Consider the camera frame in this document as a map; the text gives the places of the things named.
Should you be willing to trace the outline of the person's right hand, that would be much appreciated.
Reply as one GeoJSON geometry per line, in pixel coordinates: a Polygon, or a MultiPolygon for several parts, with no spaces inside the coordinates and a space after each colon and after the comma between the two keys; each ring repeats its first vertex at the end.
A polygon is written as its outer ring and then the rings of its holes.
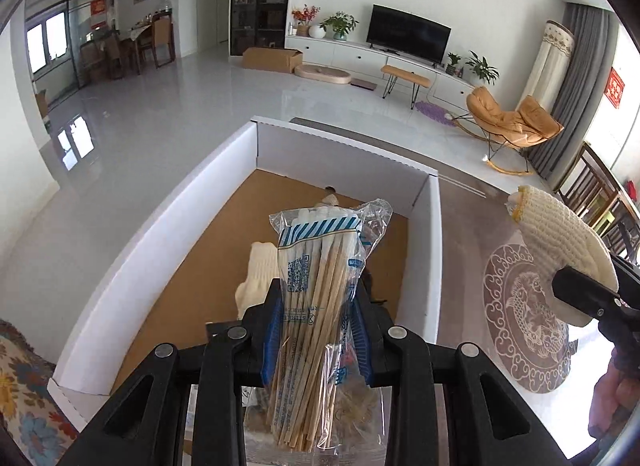
{"type": "Polygon", "coordinates": [[[589,411],[588,432],[600,439],[613,423],[619,408],[632,411],[639,400],[639,380],[626,376],[614,363],[617,350],[613,349],[608,370],[597,381],[589,411]]]}

